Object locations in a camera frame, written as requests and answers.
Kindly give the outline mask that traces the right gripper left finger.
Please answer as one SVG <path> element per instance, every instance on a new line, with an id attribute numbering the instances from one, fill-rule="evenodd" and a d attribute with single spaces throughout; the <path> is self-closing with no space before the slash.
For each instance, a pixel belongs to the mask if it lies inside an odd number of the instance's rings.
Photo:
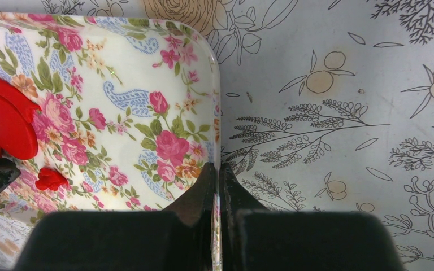
<path id="1" fill-rule="evenodd" d="M 32 231 L 15 270 L 210 270 L 216 168 L 160 211 L 65 211 Z"/>

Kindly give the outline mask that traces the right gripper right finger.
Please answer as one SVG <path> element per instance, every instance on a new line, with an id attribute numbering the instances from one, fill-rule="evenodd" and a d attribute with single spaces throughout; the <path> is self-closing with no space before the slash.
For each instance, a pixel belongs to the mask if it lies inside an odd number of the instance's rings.
<path id="1" fill-rule="evenodd" d="M 224 270 L 402 270 L 394 243 L 362 212 L 267 209 L 223 164 L 219 172 Z"/>

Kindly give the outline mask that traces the small red dough scrap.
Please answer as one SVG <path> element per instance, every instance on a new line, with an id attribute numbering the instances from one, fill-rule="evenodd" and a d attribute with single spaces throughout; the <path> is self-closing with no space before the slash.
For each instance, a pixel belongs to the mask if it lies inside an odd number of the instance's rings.
<path id="1" fill-rule="evenodd" d="M 50 168 L 41 168 L 38 173 L 38 180 L 35 182 L 39 190 L 57 191 L 60 187 L 68 185 L 67 179 L 59 172 Z"/>

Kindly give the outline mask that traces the floral tray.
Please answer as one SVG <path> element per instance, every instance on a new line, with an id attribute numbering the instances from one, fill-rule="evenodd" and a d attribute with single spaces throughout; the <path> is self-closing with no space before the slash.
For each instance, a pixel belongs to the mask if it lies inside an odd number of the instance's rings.
<path id="1" fill-rule="evenodd" d="M 218 164 L 219 69 L 186 24 L 0 12 L 0 78 L 40 107 L 38 153 L 14 159 L 4 217 L 162 209 Z M 41 168 L 68 185 L 39 190 Z"/>

